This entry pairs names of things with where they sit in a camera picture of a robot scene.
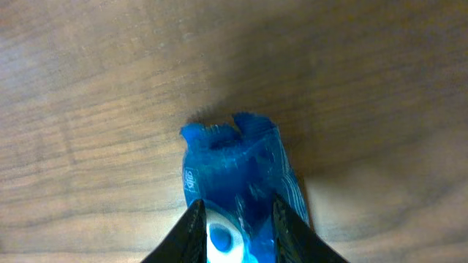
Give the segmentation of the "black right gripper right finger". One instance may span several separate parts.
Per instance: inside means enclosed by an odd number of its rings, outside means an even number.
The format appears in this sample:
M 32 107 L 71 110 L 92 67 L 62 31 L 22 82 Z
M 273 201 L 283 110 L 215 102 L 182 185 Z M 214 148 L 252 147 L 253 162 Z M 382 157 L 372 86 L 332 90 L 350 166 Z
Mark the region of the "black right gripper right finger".
M 278 194 L 272 202 L 272 226 L 275 263 L 348 263 Z

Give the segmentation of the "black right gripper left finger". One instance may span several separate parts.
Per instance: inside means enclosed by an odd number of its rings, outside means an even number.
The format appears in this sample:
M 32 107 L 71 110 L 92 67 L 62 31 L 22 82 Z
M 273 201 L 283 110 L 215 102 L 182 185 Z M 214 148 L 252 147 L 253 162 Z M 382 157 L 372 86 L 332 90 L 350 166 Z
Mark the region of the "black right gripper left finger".
M 206 263 L 207 232 L 203 200 L 195 200 L 165 239 L 142 263 Z

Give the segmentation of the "blue snack wrapper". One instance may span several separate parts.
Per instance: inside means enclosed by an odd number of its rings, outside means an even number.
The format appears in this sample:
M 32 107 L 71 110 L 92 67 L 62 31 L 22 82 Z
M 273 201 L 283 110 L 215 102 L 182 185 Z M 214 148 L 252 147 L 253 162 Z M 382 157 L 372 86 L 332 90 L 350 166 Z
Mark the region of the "blue snack wrapper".
M 186 203 L 206 207 L 209 262 L 273 262 L 272 200 L 280 195 L 309 224 L 309 211 L 278 126 L 236 113 L 234 124 L 189 123 L 182 172 Z

